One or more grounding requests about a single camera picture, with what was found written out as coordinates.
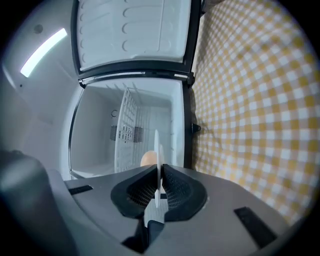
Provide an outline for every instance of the open fridge door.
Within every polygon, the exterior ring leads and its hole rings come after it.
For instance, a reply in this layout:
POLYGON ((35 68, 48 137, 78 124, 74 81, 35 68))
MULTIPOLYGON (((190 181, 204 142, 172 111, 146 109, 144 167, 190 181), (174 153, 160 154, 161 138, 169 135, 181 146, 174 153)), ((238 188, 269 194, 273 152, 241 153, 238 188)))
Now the open fridge door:
POLYGON ((201 0, 74 0, 71 45, 79 78, 190 73, 200 16, 201 0))

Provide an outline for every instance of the led light strip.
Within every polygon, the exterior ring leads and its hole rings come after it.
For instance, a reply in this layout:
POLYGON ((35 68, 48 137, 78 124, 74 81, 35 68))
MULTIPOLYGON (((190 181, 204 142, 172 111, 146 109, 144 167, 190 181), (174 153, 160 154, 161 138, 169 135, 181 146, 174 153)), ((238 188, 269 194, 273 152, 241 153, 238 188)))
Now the led light strip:
POLYGON ((34 70, 39 61, 46 55, 46 53, 54 47, 61 39, 67 35, 64 28, 52 35, 47 41, 45 41, 26 61, 20 70, 20 73, 28 78, 31 72, 34 70))

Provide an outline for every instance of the mini fridge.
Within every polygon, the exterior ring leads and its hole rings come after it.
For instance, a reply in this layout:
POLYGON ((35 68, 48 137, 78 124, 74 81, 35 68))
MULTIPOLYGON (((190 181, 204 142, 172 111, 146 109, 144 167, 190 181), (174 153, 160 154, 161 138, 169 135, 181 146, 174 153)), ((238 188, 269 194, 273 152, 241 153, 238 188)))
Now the mini fridge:
POLYGON ((74 0, 72 57, 84 90, 69 136, 72 177, 139 167, 155 130, 164 162, 191 168, 200 17, 201 0, 74 0))

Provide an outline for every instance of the checkered tablecloth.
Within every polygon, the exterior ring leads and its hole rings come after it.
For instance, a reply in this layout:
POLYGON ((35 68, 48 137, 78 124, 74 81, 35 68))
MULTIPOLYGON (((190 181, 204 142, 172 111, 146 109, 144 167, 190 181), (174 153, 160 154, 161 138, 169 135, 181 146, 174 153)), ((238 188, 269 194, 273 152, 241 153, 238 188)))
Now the checkered tablecloth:
POLYGON ((276 2, 225 0, 200 21, 193 63, 195 170, 231 180, 293 224, 319 179, 320 69, 276 2))

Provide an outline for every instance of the black slot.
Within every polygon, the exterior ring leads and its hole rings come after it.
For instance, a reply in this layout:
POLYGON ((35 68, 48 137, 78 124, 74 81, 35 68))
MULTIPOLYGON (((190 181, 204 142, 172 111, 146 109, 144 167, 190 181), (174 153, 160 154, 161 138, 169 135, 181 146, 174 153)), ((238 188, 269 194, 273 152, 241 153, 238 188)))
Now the black slot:
POLYGON ((235 209, 234 213, 260 249, 277 239, 275 233, 249 207, 235 209))
POLYGON ((75 187, 75 188, 70 188, 69 192, 73 196, 75 194, 79 194, 79 193, 86 192, 86 191, 89 191, 89 190, 93 190, 92 186, 85 185, 85 186, 79 186, 79 187, 75 187))

